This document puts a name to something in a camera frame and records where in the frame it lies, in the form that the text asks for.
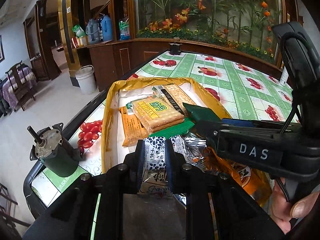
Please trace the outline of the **person's right hand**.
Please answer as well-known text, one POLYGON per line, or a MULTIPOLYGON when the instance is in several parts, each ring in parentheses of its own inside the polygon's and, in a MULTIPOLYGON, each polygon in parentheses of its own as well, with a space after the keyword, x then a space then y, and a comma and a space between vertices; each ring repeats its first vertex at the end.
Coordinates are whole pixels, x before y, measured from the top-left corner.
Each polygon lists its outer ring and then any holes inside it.
POLYGON ((284 234, 291 230, 290 220, 293 218, 304 218, 313 208, 319 192, 313 192, 295 204, 286 201, 279 183, 276 181, 272 190, 272 205, 270 216, 281 228, 284 234))

